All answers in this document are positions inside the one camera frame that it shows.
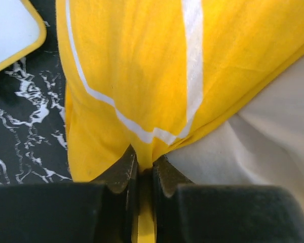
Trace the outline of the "white pillow insert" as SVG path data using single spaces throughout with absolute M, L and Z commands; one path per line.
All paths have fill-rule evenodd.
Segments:
M 217 129 L 167 159 L 197 184 L 283 187 L 304 210 L 304 56 Z

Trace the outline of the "yellow Pikachu pillowcase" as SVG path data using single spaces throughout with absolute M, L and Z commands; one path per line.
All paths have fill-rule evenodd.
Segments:
M 57 1 L 73 181 L 142 171 L 213 132 L 304 56 L 304 1 Z

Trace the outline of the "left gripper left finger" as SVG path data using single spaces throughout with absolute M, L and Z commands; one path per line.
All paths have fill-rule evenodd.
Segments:
M 128 147 L 90 182 L 0 186 L 0 242 L 137 242 L 138 162 Z

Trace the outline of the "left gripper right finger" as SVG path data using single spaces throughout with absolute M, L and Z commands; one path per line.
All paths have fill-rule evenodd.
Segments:
M 156 242 L 304 242 L 304 213 L 280 187 L 195 184 L 165 157 L 152 177 Z

